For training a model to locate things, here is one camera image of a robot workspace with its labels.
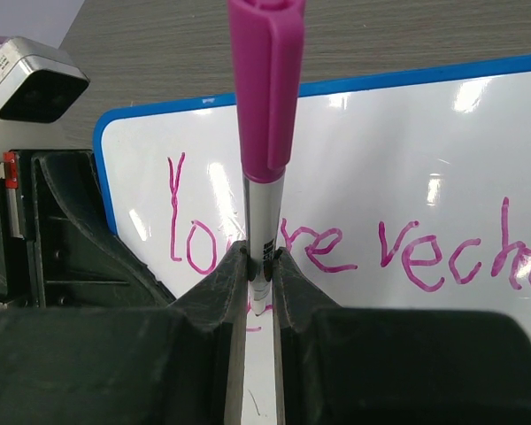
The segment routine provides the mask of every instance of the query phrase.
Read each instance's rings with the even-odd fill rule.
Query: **white board surface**
[[[502,312],[531,337],[531,57],[302,94],[278,245],[304,274],[342,305]],[[95,152],[109,222],[175,296],[244,238],[232,95],[108,112]]]

